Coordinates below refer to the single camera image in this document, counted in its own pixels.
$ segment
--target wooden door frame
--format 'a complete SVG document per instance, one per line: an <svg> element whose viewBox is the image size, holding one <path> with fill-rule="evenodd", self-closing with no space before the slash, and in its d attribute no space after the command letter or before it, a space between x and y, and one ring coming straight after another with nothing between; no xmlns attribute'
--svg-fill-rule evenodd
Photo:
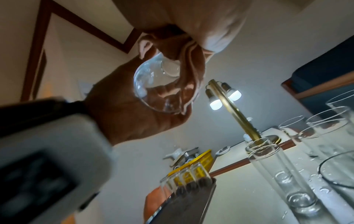
<svg viewBox="0 0 354 224"><path fill-rule="evenodd" d="M55 14L63 19L69 21L70 23L76 25L77 27L85 30L86 32L96 36L97 38L103 40L104 42L118 48L119 50L125 52L126 54L132 49L135 42L141 35L141 31L133 29L129 34L128 38L122 44L118 40L104 33L100 29L91 25L87 21L83 20L79 16L75 15L68 9L59 5L53 0L41 0L39 5L39 11L37 15L36 26L32 38L32 46L29 52L29 58L27 62L27 68L25 73L25 80L22 88L21 101L28 101L30 99L32 87L34 84L37 67L41 59L41 52L44 44L44 39L48 29L49 21L51 15Z"/></svg>

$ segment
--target white countertop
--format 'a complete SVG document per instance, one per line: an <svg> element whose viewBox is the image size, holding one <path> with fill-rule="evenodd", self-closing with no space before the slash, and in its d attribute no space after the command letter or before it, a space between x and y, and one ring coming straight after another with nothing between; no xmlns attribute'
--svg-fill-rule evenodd
<svg viewBox="0 0 354 224"><path fill-rule="evenodd" d="M235 151L237 149L239 152L229 152L225 155L236 157L237 153L245 154L244 148L239 147ZM349 224L354 221L354 210L335 191L332 190L329 193L320 191L322 187L330 189L326 182L318 176L310 178L312 174L317 174L319 165L317 160L311 160L299 149L299 146L284 152L340 224ZM252 164L223 173L215 178L216 189L203 224L298 224L286 203Z"/></svg>
<svg viewBox="0 0 354 224"><path fill-rule="evenodd" d="M264 137L268 135L277 135L281 138L281 142L285 142L290 139L284 132L275 128L269 128L268 130L263 131L262 134ZM227 152L226 154L218 156L213 166L211 167L209 173L224 168L240 160L246 159L248 156L248 154L245 151L246 146L247 146L246 142L243 141L231 147L230 151Z"/></svg>

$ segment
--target glass rim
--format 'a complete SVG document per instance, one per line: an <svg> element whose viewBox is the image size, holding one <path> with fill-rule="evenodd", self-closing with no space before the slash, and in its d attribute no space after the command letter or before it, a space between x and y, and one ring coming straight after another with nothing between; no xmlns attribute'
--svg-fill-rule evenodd
<svg viewBox="0 0 354 224"><path fill-rule="evenodd" d="M306 128L306 129L304 129L304 130L302 130L302 131L300 131L300 132L298 133L298 135L299 135L299 137L301 137L301 135L303 134L303 132L306 131L306 130L308 130L308 129L313 129L313 127L319 126L320 124L324 124L324 123L328 123L328 122L332 122L332 121L338 121L338 120L345 120L345 121L347 121L346 124L348 124L348 122L349 122L348 119L346 119L346 118L338 118L338 119L323 121L323 122L318 123L318 124L310 123L310 124L314 124L314 125L311 126L311 127ZM320 136L320 135L324 135L324 134L331 133L332 131L335 131L335 130L331 130L331 131L326 132L326 133L323 133L323 134L322 134L322 133L318 133L316 130L314 130L314 131L315 131L316 136Z"/></svg>
<svg viewBox="0 0 354 224"><path fill-rule="evenodd" d="M249 149L254 148L254 147L250 148L249 146L250 146L250 145L252 145L255 141L258 141L258 140L261 140L261 139L266 139L266 140L268 140L268 141L272 142L272 141L271 141L268 137L262 137L262 138L259 138L259 139L257 139L257 140L254 140L254 141L252 141L252 142L248 143L248 144L246 145L246 148L249 148Z"/></svg>
<svg viewBox="0 0 354 224"><path fill-rule="evenodd" d="M331 116L331 117L329 117L329 118L322 119L322 120L320 120L320 121L315 121L315 122L310 122L310 121L309 121L309 120L310 120L311 118L313 118L313 117L319 116L320 114L326 113L326 112L328 112L328 111L334 111L335 109L338 109L338 108L344 108L344 111L342 111L342 112L340 112L340 113L337 113L337 112L335 111L336 115L333 115L333 116ZM350 110L350 108L349 108L348 106L340 106L340 107L331 108L331 109L322 111L322 112L320 112L320 113L318 113L318 114L315 114L315 115L313 115L312 117L309 117L309 118L306 120L306 123L307 123L307 124L315 124L315 123L319 123L319 122L322 122L322 121L326 121L326 120L329 120L329 119L331 119L331 118L333 118L333 117L336 117L336 116L338 116L338 115L342 115L343 113L348 112L349 110Z"/></svg>
<svg viewBox="0 0 354 224"><path fill-rule="evenodd" d="M321 173L321 167L324 165L325 162L327 162L328 160L330 159L333 159L334 157L336 156L339 156L339 155L343 155L343 154L346 154L346 153L354 153L354 151L349 151L349 152L343 152L343 153L340 153L340 154L337 154L337 155L334 155L330 158L327 158L325 159L318 167L317 167L317 173L319 175L321 175L321 177L326 181L326 182L329 182L333 185L336 185L336 186L339 186L339 187L346 187L346 188L350 188L350 189L354 189L354 186L348 186L348 185L343 185L343 184L340 184L336 181L332 181L332 180L329 180L327 177L325 177L322 173Z"/></svg>
<svg viewBox="0 0 354 224"><path fill-rule="evenodd" d="M347 98L349 98L349 97L352 97L352 96L354 96L354 93L353 93L352 95L350 95L350 96L347 96L347 97L343 98L343 99L340 99L340 100L336 100L336 101L331 102L331 101L334 100L335 98L338 98L338 97L340 97L340 96L342 96L342 95L345 95L345 94L350 93L350 92L353 92L353 91L354 91L354 89L353 89L353 90L349 90L348 92L339 94L338 96L335 96L335 97L333 97L332 99L326 101L326 104L337 103L337 102L339 102L339 101L342 101L342 100L345 100L345 99L347 99Z"/></svg>
<svg viewBox="0 0 354 224"><path fill-rule="evenodd" d="M260 151L260 150L262 150L262 149L264 149L264 148L266 148L266 147L274 147L275 150L272 151L271 153L267 154L267 155L262 156L262 157L255 158L255 159L251 159L251 157L252 157L255 153L257 153L258 151ZM280 151L280 149L281 149L281 147L280 147L279 145L277 145L277 144L265 145L265 146L262 146L262 147L260 147L260 148L258 148L258 149L255 149L254 151L252 151L252 152L247 156L247 158L248 158L250 161L263 160L263 159L266 159L266 158L271 157L272 155L276 154L277 152Z"/></svg>
<svg viewBox="0 0 354 224"><path fill-rule="evenodd" d="M301 117L301 119L299 119L299 120L297 120L297 121L295 121L295 122L293 122L293 123L291 123L291 124L283 125L284 123L286 123L286 122L288 122L288 121L291 121L291 120L293 120L293 119L295 119L295 118L299 118L299 117ZM291 119L288 119L288 120L284 121L284 122L281 123L280 125L278 125L278 128L286 128L286 127L288 127L288 126L290 126L290 125L292 125L292 124L295 124L296 122L299 122L299 121L301 121L301 120L303 120L303 119L305 119L305 116L303 116L303 115L300 115L300 116L297 116L297 117L293 117L293 118L291 118Z"/></svg>

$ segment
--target cloth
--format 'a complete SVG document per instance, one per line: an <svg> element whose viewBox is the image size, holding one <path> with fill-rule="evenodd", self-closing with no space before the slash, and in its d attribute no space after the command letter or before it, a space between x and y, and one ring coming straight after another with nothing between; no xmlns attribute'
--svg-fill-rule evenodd
<svg viewBox="0 0 354 224"><path fill-rule="evenodd" d="M243 25L252 0L113 0L135 28L148 35L139 40L139 54L162 52L181 63L180 111L196 98L205 62L222 51Z"/></svg>

